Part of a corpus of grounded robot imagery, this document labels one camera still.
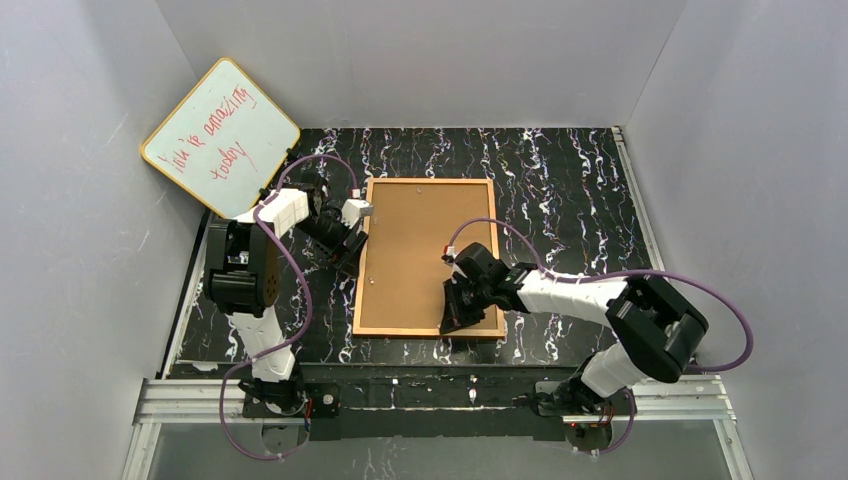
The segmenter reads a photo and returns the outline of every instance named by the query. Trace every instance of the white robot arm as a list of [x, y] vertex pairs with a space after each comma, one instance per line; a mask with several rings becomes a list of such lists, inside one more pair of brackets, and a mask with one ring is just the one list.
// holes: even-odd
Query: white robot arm
[[[341, 209], [329, 207], [326, 181], [317, 174], [305, 177], [306, 183], [294, 184], [298, 188], [271, 191], [259, 219], [277, 237], [296, 227], [304, 231], [333, 266], [351, 274], [367, 238], [362, 219], [373, 209], [358, 190], [351, 191]], [[250, 357], [285, 340], [274, 309], [280, 282], [277, 250], [255, 225], [256, 208], [210, 226], [204, 286], [207, 297], [231, 319]], [[253, 363], [253, 378], [287, 381], [295, 363], [291, 347], [277, 350]]]
[[595, 411], [622, 388], [646, 379], [674, 383], [707, 332], [704, 317], [658, 276], [626, 281], [565, 283], [535, 265], [508, 267], [481, 244], [443, 257], [453, 269], [444, 282], [445, 314], [440, 331], [473, 325], [483, 310], [556, 313], [610, 327], [619, 339], [589, 357], [552, 399], [563, 408]]

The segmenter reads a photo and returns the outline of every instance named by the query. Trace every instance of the white wall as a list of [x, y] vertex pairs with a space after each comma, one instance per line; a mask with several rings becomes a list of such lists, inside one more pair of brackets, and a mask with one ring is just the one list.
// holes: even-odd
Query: white wall
[[138, 147], [196, 80], [152, 0], [0, 13], [0, 478], [120, 476], [201, 213]]
[[626, 123], [685, 0], [158, 0], [301, 127]]
[[848, 470], [846, 85], [845, 2], [693, 0], [625, 130], [666, 266], [751, 316], [725, 379], [757, 478]]

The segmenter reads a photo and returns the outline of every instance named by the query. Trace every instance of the black marble surface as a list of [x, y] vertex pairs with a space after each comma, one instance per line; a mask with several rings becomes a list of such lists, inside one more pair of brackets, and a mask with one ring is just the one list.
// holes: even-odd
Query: black marble surface
[[[296, 152], [337, 153], [350, 162], [361, 184], [369, 176], [492, 178], [498, 218], [524, 232], [559, 272], [594, 274], [650, 263], [609, 129], [304, 130]], [[338, 192], [348, 186], [346, 170], [333, 162], [315, 165], [342, 197]], [[499, 236], [508, 263], [532, 260], [520, 241], [504, 231]], [[354, 337], [356, 280], [323, 265], [299, 232], [292, 231], [284, 243], [304, 268], [315, 302], [312, 326], [295, 347], [302, 363], [576, 367], [614, 343], [609, 330], [592, 323], [515, 313], [506, 314], [503, 340]], [[288, 265], [283, 285], [277, 316], [285, 334], [293, 335], [305, 303]], [[244, 349], [227, 318], [199, 288], [196, 293], [177, 362], [243, 359]]]

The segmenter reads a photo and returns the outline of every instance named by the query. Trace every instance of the glass panel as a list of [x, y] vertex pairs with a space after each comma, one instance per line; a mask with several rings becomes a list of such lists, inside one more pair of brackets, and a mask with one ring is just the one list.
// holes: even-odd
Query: glass panel
[[[264, 452], [261, 427], [233, 425], [242, 445]], [[285, 449], [298, 429], [266, 431]], [[641, 421], [615, 452], [594, 460], [567, 444], [525, 437], [357, 438], [311, 442], [284, 463], [235, 451], [219, 425], [162, 426], [150, 478], [214, 479], [729, 479], [712, 421]]]

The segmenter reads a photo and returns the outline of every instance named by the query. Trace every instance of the metal frame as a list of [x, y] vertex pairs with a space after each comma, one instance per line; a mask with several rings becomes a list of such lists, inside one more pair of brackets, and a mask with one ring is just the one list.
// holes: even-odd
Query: metal frame
[[180, 317], [177, 319], [177, 325], [174, 330], [174, 335], [168, 345], [168, 353], [165, 356], [165, 364], [162, 371], [159, 372], [160, 378], [168, 378], [171, 368], [177, 362], [177, 357], [182, 349], [183, 337], [185, 336], [188, 321], [191, 318], [191, 308], [194, 306], [195, 292], [197, 291], [198, 283], [200, 282], [200, 274], [203, 272], [203, 267], [206, 264], [206, 240], [209, 234], [209, 225], [217, 218], [215, 213], [210, 213], [203, 227], [203, 238], [200, 240], [200, 247], [197, 249], [197, 257], [194, 259], [191, 276], [189, 277], [188, 285], [186, 285], [183, 302], [180, 305]]
[[[616, 147], [621, 158], [625, 178], [636, 207], [642, 234], [654, 268], [664, 269], [664, 263], [651, 228], [642, 196], [633, 174], [620, 127], [612, 128]], [[176, 332], [168, 347], [168, 356], [163, 377], [167, 377], [176, 362], [185, 333], [193, 293], [203, 271], [203, 253], [206, 238], [201, 241], [198, 258], [190, 277], [188, 291], [177, 321]], [[238, 389], [237, 381], [230, 381], [224, 394], [224, 413], [231, 423], [297, 424], [294, 418], [248, 419], [241, 416], [244, 393]], [[159, 431], [165, 423], [218, 423], [218, 396], [220, 380], [148, 380], [142, 385], [132, 433], [129, 454], [124, 468], [125, 480], [146, 479], [152, 465], [153, 455], [159, 439]], [[736, 430], [736, 414], [727, 397], [727, 392], [718, 375], [684, 376], [673, 385], [648, 381], [633, 387], [638, 414], [636, 421], [712, 420], [721, 444], [728, 471], [733, 480], [753, 479], [748, 460]], [[564, 422], [582, 422], [584, 417], [565, 416]], [[614, 421], [627, 421], [624, 416]]]

